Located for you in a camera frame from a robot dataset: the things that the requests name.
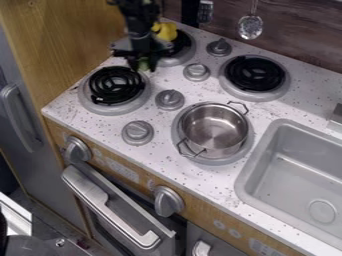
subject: white speckled countertop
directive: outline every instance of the white speckled countertop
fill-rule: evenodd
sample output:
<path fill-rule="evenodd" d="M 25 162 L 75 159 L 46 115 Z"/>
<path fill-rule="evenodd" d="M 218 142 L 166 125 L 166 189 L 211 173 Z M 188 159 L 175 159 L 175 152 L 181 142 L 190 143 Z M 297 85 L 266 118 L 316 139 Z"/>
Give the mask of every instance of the white speckled countertop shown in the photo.
<path fill-rule="evenodd" d="M 123 116 L 100 116 L 84 109 L 77 98 L 77 90 L 65 91 L 43 108 L 43 115 L 89 138 L 98 145 L 118 154 L 150 172 L 169 180 L 186 191 L 201 197 L 230 215 L 248 223 L 264 233 L 308 255 L 338 256 L 342 252 L 306 233 L 283 223 L 247 204 L 242 203 L 234 192 L 234 182 L 250 152 L 241 160 L 221 167 L 198 166 L 180 156 L 171 142 L 170 127 L 180 110 L 158 110 L 155 95 L 165 89 L 176 89 L 186 97 L 185 106 L 215 101 L 227 103 L 235 97 L 223 91 L 217 80 L 218 70 L 225 61 L 237 55 L 258 54 L 272 58 L 285 66 L 292 78 L 289 92 L 282 98 L 265 103 L 245 102 L 250 113 L 248 118 L 255 131 L 254 146 L 268 125 L 279 118 L 288 118 L 319 131 L 328 130 L 328 119 L 338 102 L 342 102 L 342 75 L 315 67 L 294 59 L 274 54 L 256 47 L 227 39 L 232 54 L 216 58 L 207 54 L 206 45 L 220 38 L 217 35 L 179 25 L 197 39 L 197 54 L 188 63 L 207 65 L 212 75 L 204 82 L 189 82 L 183 77 L 184 65 L 158 68 L 147 74 L 153 85 L 153 94 L 140 109 Z M 124 65 L 120 58 L 110 58 L 101 66 Z M 155 129 L 151 143 L 134 147 L 121 138 L 121 129 L 133 120 L 145 120 Z"/>

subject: stainless steel pot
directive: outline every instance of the stainless steel pot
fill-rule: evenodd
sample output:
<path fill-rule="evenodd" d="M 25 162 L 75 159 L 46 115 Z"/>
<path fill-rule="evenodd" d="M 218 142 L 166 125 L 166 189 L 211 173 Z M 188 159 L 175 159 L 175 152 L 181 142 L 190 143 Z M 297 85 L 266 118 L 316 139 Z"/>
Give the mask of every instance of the stainless steel pot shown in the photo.
<path fill-rule="evenodd" d="M 241 114 L 229 104 L 240 104 L 245 108 Z M 201 103 L 183 114 L 178 123 L 178 133 L 183 138 L 178 144 L 179 153 L 185 157 L 218 159 L 236 153 L 248 135 L 248 122 L 244 115 L 246 105 L 240 102 Z M 194 154 L 182 151 L 187 146 Z"/>

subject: sink basin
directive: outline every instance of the sink basin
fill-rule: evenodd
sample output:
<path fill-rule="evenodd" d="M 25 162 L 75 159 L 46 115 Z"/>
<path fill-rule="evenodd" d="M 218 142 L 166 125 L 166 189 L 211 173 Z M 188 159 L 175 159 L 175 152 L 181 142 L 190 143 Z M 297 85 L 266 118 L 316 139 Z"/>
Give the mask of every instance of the sink basin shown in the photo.
<path fill-rule="evenodd" d="M 274 121 L 235 183 L 238 197 L 342 249 L 342 141 Z"/>

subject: pot handle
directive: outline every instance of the pot handle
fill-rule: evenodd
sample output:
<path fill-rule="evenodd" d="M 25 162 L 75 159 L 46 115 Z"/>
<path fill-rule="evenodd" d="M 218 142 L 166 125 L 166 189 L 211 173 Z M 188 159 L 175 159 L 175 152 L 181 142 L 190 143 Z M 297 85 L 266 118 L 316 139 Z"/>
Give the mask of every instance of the pot handle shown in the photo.
<path fill-rule="evenodd" d="M 181 147 L 182 144 L 185 144 L 187 147 L 189 147 L 189 146 L 186 144 L 186 138 L 182 139 L 182 140 L 181 140 L 180 142 L 178 142 L 177 145 L 176 145 L 176 146 L 177 146 L 177 149 L 178 149 L 178 153 L 179 153 L 181 156 L 184 156 L 184 157 L 195 158 L 195 157 L 199 156 L 200 154 L 202 154 L 203 152 L 206 151 L 206 149 L 204 148 L 204 149 L 201 150 L 200 152 L 195 153 L 195 154 L 193 154 L 193 155 L 188 154 L 188 153 L 184 153 L 184 152 L 182 151 L 182 147 Z"/>
<path fill-rule="evenodd" d="M 245 113 L 243 113 L 244 116 L 247 115 L 249 112 L 249 109 L 247 108 L 247 106 L 244 103 L 230 100 L 230 101 L 228 101 L 227 105 L 230 105 L 230 104 L 237 104 L 237 105 L 243 106 L 243 108 L 245 109 Z"/>

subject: yellow object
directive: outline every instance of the yellow object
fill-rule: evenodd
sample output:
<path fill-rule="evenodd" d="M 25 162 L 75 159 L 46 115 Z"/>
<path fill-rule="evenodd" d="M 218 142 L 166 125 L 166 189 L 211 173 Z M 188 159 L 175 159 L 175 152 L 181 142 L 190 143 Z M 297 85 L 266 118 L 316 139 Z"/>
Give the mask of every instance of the yellow object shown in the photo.
<path fill-rule="evenodd" d="M 155 22 L 152 31 L 156 33 L 159 39 L 168 42 L 175 40 L 178 36 L 177 25 L 172 22 Z"/>

